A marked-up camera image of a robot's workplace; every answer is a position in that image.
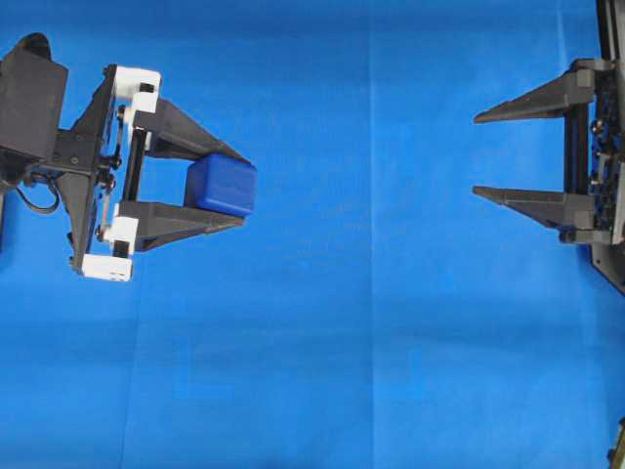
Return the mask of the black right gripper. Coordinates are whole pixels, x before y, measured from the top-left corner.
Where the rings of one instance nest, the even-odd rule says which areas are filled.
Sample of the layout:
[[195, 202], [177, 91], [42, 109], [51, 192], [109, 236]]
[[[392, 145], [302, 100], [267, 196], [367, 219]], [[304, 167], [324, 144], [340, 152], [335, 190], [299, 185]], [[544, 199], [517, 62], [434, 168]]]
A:
[[[564, 189], [543, 192], [474, 186], [506, 206], [590, 248], [592, 266], [624, 286], [624, 81], [617, 61], [577, 59], [570, 71], [474, 117], [475, 123], [565, 114]], [[586, 104], [594, 101], [595, 115]]]

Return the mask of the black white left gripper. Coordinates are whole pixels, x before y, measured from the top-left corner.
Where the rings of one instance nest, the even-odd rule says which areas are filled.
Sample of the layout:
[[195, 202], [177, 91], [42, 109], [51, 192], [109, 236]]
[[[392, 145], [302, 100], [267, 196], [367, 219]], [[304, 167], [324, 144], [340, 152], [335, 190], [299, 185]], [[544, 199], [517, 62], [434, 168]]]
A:
[[69, 217], [70, 267], [83, 277], [128, 281], [134, 249], [146, 252], [244, 223], [241, 217], [219, 212], [130, 200], [122, 200], [120, 216], [107, 222], [114, 171], [121, 165], [121, 148], [112, 156], [105, 154], [114, 120], [119, 123], [118, 142], [132, 123], [151, 134], [150, 157], [197, 161], [215, 153], [247, 162], [171, 102], [158, 99], [160, 87], [157, 71], [111, 64], [86, 110], [58, 135], [62, 165], [56, 187]]

